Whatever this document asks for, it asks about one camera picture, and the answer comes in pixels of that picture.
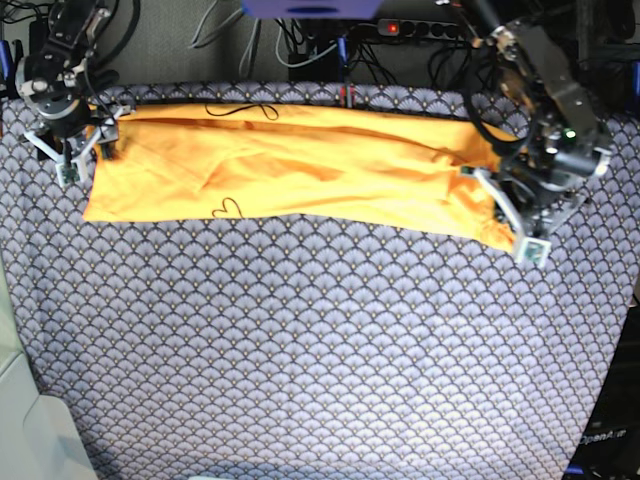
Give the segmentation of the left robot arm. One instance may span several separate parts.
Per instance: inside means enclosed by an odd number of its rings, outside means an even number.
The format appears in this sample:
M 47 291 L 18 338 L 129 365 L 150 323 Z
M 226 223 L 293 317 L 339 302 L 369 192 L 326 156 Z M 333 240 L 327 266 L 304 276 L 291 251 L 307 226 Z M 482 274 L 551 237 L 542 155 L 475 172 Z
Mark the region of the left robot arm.
M 496 1 L 454 1 L 451 9 L 476 48 L 496 55 L 502 92 L 529 113 L 523 137 L 494 135 L 473 105 L 479 63 L 469 64 L 463 104 L 500 159 L 490 177 L 507 197 L 498 208 L 516 232 L 545 238 L 579 207 L 578 189 L 607 172 L 610 134 L 566 55 L 541 25 L 508 16 Z

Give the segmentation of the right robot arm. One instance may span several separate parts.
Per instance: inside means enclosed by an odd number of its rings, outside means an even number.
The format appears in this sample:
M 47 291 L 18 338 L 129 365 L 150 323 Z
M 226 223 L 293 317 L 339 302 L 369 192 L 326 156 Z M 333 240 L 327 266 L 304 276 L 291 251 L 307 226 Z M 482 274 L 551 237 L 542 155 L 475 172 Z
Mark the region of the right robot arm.
M 115 1 L 57 1 L 48 18 L 48 34 L 40 48 L 16 65 L 18 96 L 43 121 L 31 143 L 43 154 L 69 168 L 90 156 L 96 142 L 112 143 L 117 133 L 117 101 L 105 102 L 101 93 L 119 80 L 107 66 L 124 50 L 138 26 L 142 5 L 132 3 L 124 36 L 106 55 L 98 42 L 119 8 Z

